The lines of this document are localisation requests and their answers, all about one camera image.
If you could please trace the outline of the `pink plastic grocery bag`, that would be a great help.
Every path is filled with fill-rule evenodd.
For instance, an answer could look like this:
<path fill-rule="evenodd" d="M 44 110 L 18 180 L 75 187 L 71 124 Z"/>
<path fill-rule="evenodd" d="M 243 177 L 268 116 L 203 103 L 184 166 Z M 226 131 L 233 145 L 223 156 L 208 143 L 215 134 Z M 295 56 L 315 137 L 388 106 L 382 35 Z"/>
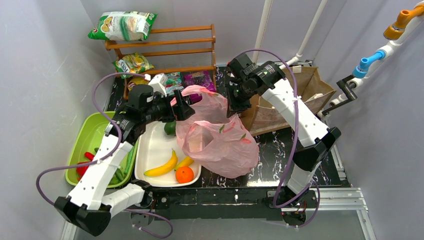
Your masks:
<path fill-rule="evenodd" d="M 206 87 L 191 85 L 184 97 L 200 94 L 195 113 L 176 122 L 176 142 L 184 154 L 222 177 L 247 175 L 259 163 L 259 146 L 236 114 L 228 117 L 228 100 Z"/>

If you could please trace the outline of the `orange fruit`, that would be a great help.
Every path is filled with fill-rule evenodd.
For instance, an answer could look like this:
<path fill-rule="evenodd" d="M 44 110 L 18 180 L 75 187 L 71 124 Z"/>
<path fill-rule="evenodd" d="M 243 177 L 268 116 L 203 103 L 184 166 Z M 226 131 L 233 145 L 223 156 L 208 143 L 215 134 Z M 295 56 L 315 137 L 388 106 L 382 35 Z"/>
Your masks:
<path fill-rule="evenodd" d="M 180 184 L 189 183 L 194 179 L 194 172 L 189 166 L 179 167 L 175 171 L 176 181 Z"/>

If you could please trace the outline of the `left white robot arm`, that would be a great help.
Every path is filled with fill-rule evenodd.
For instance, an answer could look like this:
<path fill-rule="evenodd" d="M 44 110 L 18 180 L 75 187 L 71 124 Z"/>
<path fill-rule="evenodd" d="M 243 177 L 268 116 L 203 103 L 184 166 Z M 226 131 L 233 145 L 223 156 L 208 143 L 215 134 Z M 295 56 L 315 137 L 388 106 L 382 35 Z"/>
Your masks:
<path fill-rule="evenodd" d="M 92 236 L 99 236 L 112 217 L 141 203 L 150 185 L 136 180 L 104 195 L 120 163 L 152 122 L 187 120 L 195 113 L 180 90 L 173 96 L 154 91 L 150 85 L 135 86 L 105 129 L 100 147 L 85 174 L 67 196 L 59 196 L 54 207 L 63 218 Z"/>

